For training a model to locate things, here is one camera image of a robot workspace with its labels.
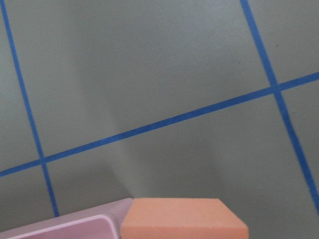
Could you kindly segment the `orange foam block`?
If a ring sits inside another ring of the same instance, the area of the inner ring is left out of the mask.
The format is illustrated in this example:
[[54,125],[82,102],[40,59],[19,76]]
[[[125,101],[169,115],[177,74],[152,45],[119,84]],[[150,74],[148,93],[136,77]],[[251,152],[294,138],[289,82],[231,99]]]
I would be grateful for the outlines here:
[[121,225],[123,239],[247,239],[249,229],[221,200],[137,198]]

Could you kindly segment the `pink plastic bin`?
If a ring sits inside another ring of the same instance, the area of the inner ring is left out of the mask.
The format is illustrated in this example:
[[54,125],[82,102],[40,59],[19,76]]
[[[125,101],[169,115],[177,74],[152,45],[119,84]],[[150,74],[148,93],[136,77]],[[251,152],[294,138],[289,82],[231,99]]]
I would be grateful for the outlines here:
[[1,232],[2,239],[118,239],[132,198]]

